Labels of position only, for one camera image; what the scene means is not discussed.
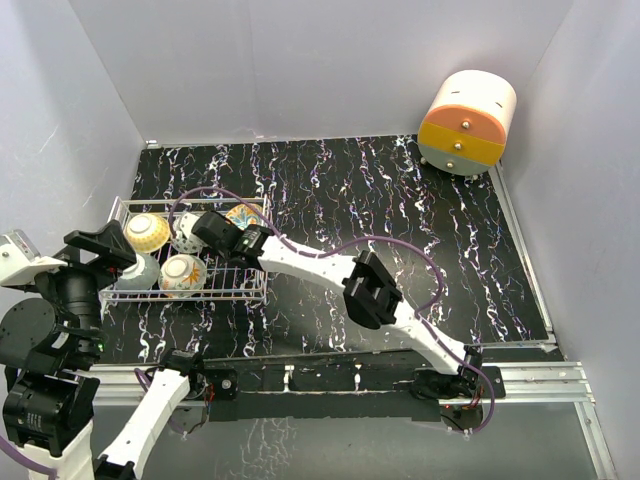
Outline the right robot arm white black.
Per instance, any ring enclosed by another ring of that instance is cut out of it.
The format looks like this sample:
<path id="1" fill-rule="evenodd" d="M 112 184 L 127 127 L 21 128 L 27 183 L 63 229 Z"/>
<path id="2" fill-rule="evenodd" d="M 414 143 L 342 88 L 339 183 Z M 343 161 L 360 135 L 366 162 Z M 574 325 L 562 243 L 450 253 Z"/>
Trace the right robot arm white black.
<path id="1" fill-rule="evenodd" d="M 180 229 L 231 266 L 290 275 L 341 295 L 350 320 L 396 337 L 426 359 L 431 368 L 417 388 L 420 394 L 478 400 L 481 353 L 417 316 L 418 308 L 404 298 L 375 253 L 330 254 L 259 224 L 241 229 L 218 212 L 186 214 Z"/>

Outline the yellow teal patterned bowl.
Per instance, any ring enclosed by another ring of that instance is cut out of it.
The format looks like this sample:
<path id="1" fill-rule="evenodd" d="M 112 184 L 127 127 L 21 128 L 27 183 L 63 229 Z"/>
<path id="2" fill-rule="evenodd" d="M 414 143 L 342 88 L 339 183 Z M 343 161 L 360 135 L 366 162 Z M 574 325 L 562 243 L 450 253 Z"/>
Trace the yellow teal patterned bowl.
<path id="1" fill-rule="evenodd" d="M 168 221 L 153 213 L 132 216 L 125 226 L 124 234 L 132 248 L 141 254 L 160 250 L 171 235 Z"/>

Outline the grey bowl red rim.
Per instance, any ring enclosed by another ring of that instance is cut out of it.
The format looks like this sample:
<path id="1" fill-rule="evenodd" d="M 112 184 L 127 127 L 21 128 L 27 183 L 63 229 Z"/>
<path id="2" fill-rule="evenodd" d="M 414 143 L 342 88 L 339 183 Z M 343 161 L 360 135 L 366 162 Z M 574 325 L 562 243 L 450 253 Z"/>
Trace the grey bowl red rim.
<path id="1" fill-rule="evenodd" d="M 119 280 L 114 284 L 114 289 L 147 291 L 157 282 L 159 275 L 159 262 L 149 254 L 137 253 L 136 263 L 123 271 Z"/>

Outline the orange blue floral bowl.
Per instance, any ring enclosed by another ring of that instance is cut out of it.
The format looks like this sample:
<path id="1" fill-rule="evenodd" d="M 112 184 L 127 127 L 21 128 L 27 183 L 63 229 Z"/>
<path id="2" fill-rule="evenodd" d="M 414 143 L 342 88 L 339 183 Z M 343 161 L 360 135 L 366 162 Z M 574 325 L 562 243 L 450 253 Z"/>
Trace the orange blue floral bowl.
<path id="1" fill-rule="evenodd" d="M 259 214 L 263 213 L 261 205 L 255 203 L 238 204 L 231 208 L 225 217 L 229 219 L 236 227 L 241 230 L 247 229 L 250 225 L 265 226 L 266 223 L 261 219 Z"/>

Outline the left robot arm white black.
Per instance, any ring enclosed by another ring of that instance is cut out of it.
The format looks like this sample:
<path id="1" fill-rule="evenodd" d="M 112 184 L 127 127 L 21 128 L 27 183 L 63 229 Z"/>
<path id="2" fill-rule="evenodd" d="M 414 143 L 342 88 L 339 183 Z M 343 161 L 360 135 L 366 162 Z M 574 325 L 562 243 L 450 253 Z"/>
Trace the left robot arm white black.
<path id="1" fill-rule="evenodd" d="M 170 350 L 129 421 L 94 455 L 101 381 L 89 372 L 104 351 L 99 294 L 136 255 L 116 220 L 96 232 L 72 231 L 64 243 L 54 256 L 43 256 L 21 230 L 1 237 L 1 285 L 30 295 L 1 320 L 8 389 L 1 449 L 32 479 L 140 479 L 173 412 L 204 392 L 202 357 Z"/>

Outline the blue patterned bowl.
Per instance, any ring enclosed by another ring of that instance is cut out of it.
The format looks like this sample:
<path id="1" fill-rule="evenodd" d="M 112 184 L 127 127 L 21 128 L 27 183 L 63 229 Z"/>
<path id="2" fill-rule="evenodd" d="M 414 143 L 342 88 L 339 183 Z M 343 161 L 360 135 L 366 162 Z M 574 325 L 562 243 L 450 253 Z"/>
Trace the blue patterned bowl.
<path id="1" fill-rule="evenodd" d="M 184 212 L 174 220 L 175 236 L 172 239 L 172 246 L 178 253 L 198 255 L 205 247 L 204 242 L 192 233 L 193 227 L 200 218 L 201 214 Z"/>

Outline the orange flower bowl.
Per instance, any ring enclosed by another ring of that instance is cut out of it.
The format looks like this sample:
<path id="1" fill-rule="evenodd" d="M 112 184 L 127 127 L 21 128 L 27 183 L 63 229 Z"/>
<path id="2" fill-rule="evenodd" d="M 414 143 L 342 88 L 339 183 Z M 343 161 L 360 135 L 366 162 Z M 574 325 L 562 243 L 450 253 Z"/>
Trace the orange flower bowl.
<path id="1" fill-rule="evenodd" d="M 189 298 L 204 288 L 206 277 L 207 267 L 200 258 L 178 254 L 162 264 L 158 286 L 168 298 Z"/>

